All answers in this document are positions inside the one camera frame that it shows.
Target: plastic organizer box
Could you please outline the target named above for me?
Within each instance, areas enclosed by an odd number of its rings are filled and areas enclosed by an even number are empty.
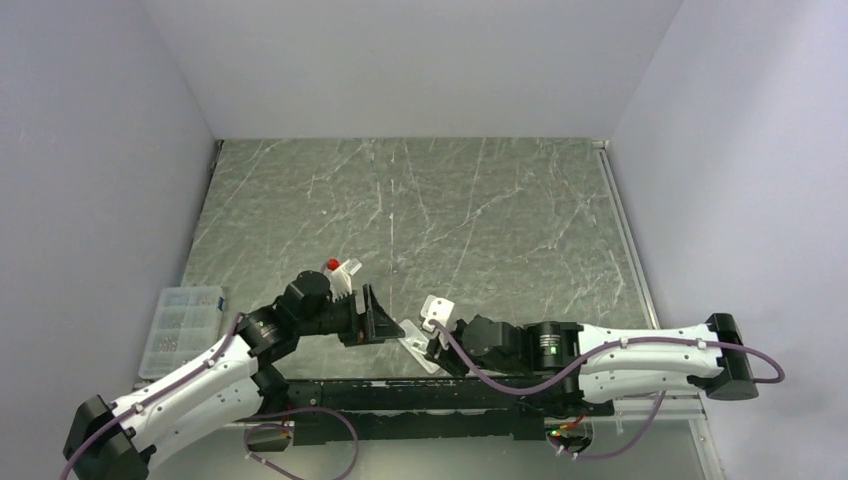
[[[146,380],[162,378],[214,345],[223,309],[221,287],[162,290],[138,376]]]

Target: wire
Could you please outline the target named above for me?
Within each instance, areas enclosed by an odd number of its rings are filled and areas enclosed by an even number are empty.
[[[465,350],[463,350],[462,346],[459,345],[459,342],[457,342],[456,339],[453,338],[453,335],[451,335],[451,333],[447,329],[447,327],[445,327],[444,325],[442,325],[441,323],[439,323],[435,320],[430,320],[430,324],[433,325],[433,327],[435,327],[439,331],[439,333],[441,333],[442,335],[445,336],[445,338],[451,344],[451,346],[454,348],[454,350],[456,350],[456,353],[457,353],[457,355],[459,355],[459,358],[462,359],[462,362],[465,363],[468,366],[468,368],[472,372],[474,372],[474,374],[477,375],[477,377],[480,378],[480,381],[482,381],[486,385],[494,388],[495,390],[497,390],[501,393],[506,393],[506,394],[509,394],[509,395],[532,395],[534,393],[539,393],[543,390],[546,390],[546,389],[556,385],[557,383],[559,383],[563,378],[567,377],[572,372],[574,372],[575,370],[580,368],[580,366],[582,364],[586,363],[586,361],[588,361],[590,358],[594,357],[595,355],[597,355],[601,352],[604,352],[606,350],[610,350],[610,349],[621,346],[621,340],[612,340],[608,343],[598,345],[597,347],[595,347],[595,348],[589,350],[588,352],[584,353],[583,355],[580,355],[579,357],[577,357],[567,367],[563,368],[562,370],[560,370],[559,373],[557,373],[553,377],[545,380],[544,382],[542,382],[538,385],[534,385],[532,387],[514,388],[514,387],[508,387],[506,385],[502,385],[502,384],[492,380],[492,378],[489,377],[488,375],[486,375],[485,373],[483,373],[483,371],[480,370],[477,367],[477,365],[474,365],[474,362],[471,360],[471,358],[468,357],[468,354],[465,353]],[[700,342],[701,342],[701,340],[690,340],[690,339],[685,339],[685,338],[669,338],[669,337],[651,337],[651,336],[636,337],[636,338],[628,338],[627,339],[627,343],[630,344],[630,345],[638,344],[638,343],[671,343],[671,344],[675,344],[675,345],[698,346],[698,344]],[[783,371],[783,367],[781,367],[780,364],[778,364],[776,360],[774,360],[773,358],[771,358],[770,356],[766,355],[765,353],[763,353],[759,350],[755,350],[751,347],[746,347],[744,345],[736,345],[735,343],[716,342],[716,341],[711,341],[711,340],[705,341],[704,343],[708,347],[719,347],[719,348],[724,348],[724,349],[727,349],[727,350],[735,350],[735,351],[738,351],[738,352],[743,352],[743,353],[750,354],[750,355],[753,355],[755,357],[761,358],[766,363],[771,365],[774,368],[774,370],[777,372],[777,376],[775,376],[773,378],[754,378],[753,379],[754,383],[780,383],[786,378],[786,373]]]
[[[294,408],[292,410],[286,410],[285,412],[279,412],[279,413],[268,413],[268,414],[262,414],[262,415],[254,415],[254,416],[247,418],[245,420],[246,421],[268,420],[268,419],[272,419],[272,418],[275,419],[277,417],[284,416],[284,415],[297,415],[298,413],[310,413],[310,412],[328,413],[328,414],[338,418],[342,423],[344,423],[344,425],[347,427],[348,431],[350,432],[351,437],[353,437],[353,458],[350,460],[350,464],[347,466],[345,471],[342,472],[341,475],[334,478],[333,480],[342,480],[343,478],[346,478],[353,471],[353,467],[356,465],[356,459],[359,457],[359,435],[356,434],[356,430],[353,428],[353,424],[350,423],[350,420],[346,419],[341,413],[339,413],[335,410],[329,409],[329,408],[325,408],[325,407],[303,407],[303,408]],[[260,457],[259,455],[250,451],[250,448],[248,446],[248,440],[250,439],[250,434],[252,434],[256,430],[267,429],[267,428],[278,429],[278,428],[280,428],[280,425],[276,424],[276,423],[263,423],[263,424],[255,426],[255,427],[252,427],[245,432],[245,434],[244,434],[244,450],[247,452],[248,457],[250,457],[251,459],[253,459],[253,460],[255,460],[259,463],[261,463],[262,465],[265,465],[266,467],[270,468],[271,470],[274,470],[275,472],[277,472],[281,475],[285,475],[286,477],[288,477],[292,480],[304,480],[303,478],[298,477],[297,475],[294,475],[292,473],[289,473],[286,470],[283,470],[281,467],[279,467],[274,462],[269,462],[268,460],[266,460],[266,459]]]
[[[210,356],[209,358],[204,360],[203,363],[198,365],[197,368],[188,372],[182,378],[176,380],[174,383],[168,385],[167,387],[162,388],[153,395],[150,395],[144,400],[133,404],[127,410],[116,415],[115,418],[113,418],[112,420],[106,422],[105,425],[100,427],[96,432],[94,432],[90,437],[88,437],[84,442],[82,442],[82,445],[80,445],[79,448],[77,448],[77,450],[68,459],[68,463],[65,464],[65,468],[63,468],[62,473],[59,474],[59,480],[67,480],[68,476],[71,474],[71,470],[73,470],[74,465],[77,464],[82,455],[89,448],[91,448],[94,442],[99,440],[100,437],[102,437],[107,431],[109,431],[115,425],[123,423],[134,415],[137,415],[138,411],[136,410],[136,408],[140,407],[140,409],[143,410],[144,408],[148,407],[149,405],[161,399],[162,397],[172,393],[174,390],[177,390],[178,388],[192,381],[196,376],[200,375],[204,371],[212,368],[212,365],[210,365],[209,360],[212,360],[212,363],[214,363],[227,350],[227,348],[230,347],[230,344],[233,343],[233,338],[236,334],[236,328],[238,327],[239,322],[241,322],[243,316],[244,315],[241,313],[236,315],[235,319],[233,320],[233,324],[230,326],[229,330],[227,331],[227,334],[224,336],[224,341],[221,343],[221,346],[218,347],[218,350],[216,350],[215,353],[212,354],[212,356]]]
[[[633,445],[639,442],[642,437],[648,432],[648,429],[651,428],[651,425],[654,423],[654,419],[657,418],[657,413],[660,411],[660,406],[662,405],[662,401],[665,399],[665,392],[661,392],[660,396],[657,397],[657,400],[654,402],[653,408],[651,408],[651,412],[648,414],[648,418],[645,420],[645,423],[642,424],[642,428],[636,432],[636,435],[630,439],[623,447],[618,450],[610,453],[602,453],[600,455],[584,455],[584,454],[574,454],[574,459],[578,460],[609,460],[610,458],[615,458],[624,452],[633,448]]]

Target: gray marble surface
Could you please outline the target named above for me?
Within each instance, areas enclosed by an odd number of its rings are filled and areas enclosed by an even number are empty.
[[[455,313],[647,328],[587,139],[226,141],[183,285],[221,285],[225,319],[273,301],[302,270],[357,257],[398,321],[428,294]],[[422,376],[397,342],[308,337],[289,378]]]

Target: white arm segment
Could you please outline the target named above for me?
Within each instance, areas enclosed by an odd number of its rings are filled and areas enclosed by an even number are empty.
[[[118,404],[115,410],[123,412],[125,409],[133,408],[133,404],[184,377],[198,365],[204,363],[223,341],[222,338],[211,349],[206,350],[194,360],[149,387],[118,398],[115,400]],[[177,420],[197,408],[198,405],[233,383],[249,379],[254,375],[258,368],[257,361],[256,358],[249,355],[249,351],[250,347],[241,337],[234,337],[227,351],[215,362],[211,369],[203,371],[188,384],[147,406],[140,414],[133,415],[121,422],[121,427],[124,430],[128,428],[135,430],[136,435],[132,438],[132,442],[136,449],[142,451],[149,447],[157,438],[169,431]]]
[[[581,352],[587,352],[606,342],[637,337],[718,341],[718,336],[704,324],[665,330],[615,330],[583,325],[583,331],[578,333]],[[721,349],[718,347],[701,349],[697,346],[669,343],[630,344],[625,348],[613,348],[590,358],[580,367],[580,377],[582,380],[583,375],[611,370],[653,370],[712,378],[722,372],[722,368],[716,363],[716,359],[721,356]]]
[[[688,391],[693,394],[701,389],[686,381],[687,375],[678,372],[656,372],[651,370],[614,370],[594,375],[580,375],[583,400],[604,403],[607,400],[629,395],[640,395],[665,390]]]
[[[616,330],[583,325],[578,333],[580,351],[586,352],[605,342],[636,337],[684,338],[687,340],[718,341],[707,325],[665,330]],[[579,384],[585,400],[602,403],[614,398],[662,390],[683,390],[698,393],[686,377],[695,375],[712,378],[722,372],[716,359],[718,347],[666,343],[629,344],[595,355],[580,367]]]
[[[259,387],[246,378],[218,392],[172,424],[154,442],[156,453],[147,467],[152,471],[171,455],[230,422],[247,418],[262,406]]]

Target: white wall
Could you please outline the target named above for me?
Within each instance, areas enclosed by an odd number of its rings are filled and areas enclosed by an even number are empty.
[[[684,2],[612,139],[661,322],[731,312],[787,370],[707,401],[731,479],[848,478],[846,28],[844,2]]]
[[[212,136],[135,0],[0,13],[0,478],[56,478],[76,406],[137,369]]]
[[[145,0],[219,138],[609,138],[680,0]]]

